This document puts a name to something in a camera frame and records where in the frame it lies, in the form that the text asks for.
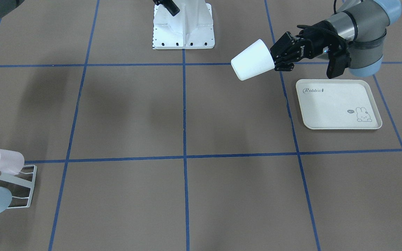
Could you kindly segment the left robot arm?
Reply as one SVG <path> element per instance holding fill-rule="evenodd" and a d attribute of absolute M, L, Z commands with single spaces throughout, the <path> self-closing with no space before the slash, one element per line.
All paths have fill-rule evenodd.
<path fill-rule="evenodd" d="M 326 56 L 327 78 L 346 69 L 354 76 L 371 76 L 381 68 L 387 27 L 401 13 L 399 0 L 346 0 L 327 19 L 298 25 L 298 35 L 284 33 L 270 48 L 274 69 L 291 71 L 296 62 Z"/>

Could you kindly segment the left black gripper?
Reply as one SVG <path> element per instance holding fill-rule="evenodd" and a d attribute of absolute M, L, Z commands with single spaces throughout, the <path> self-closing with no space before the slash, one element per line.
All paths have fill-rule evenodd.
<path fill-rule="evenodd" d="M 295 62 L 313 59 L 321 55 L 325 47 L 340 44 L 337 31 L 329 21 L 297 27 L 300 28 L 298 35 L 287 31 L 271 46 L 274 70 L 292 71 Z"/>

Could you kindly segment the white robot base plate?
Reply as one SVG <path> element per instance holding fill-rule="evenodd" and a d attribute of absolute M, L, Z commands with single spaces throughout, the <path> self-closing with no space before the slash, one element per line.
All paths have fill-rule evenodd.
<path fill-rule="evenodd" d="M 152 48 L 155 50 L 212 49 L 215 46 L 211 4 L 204 0 L 173 0 L 180 8 L 171 16 L 154 6 Z"/>

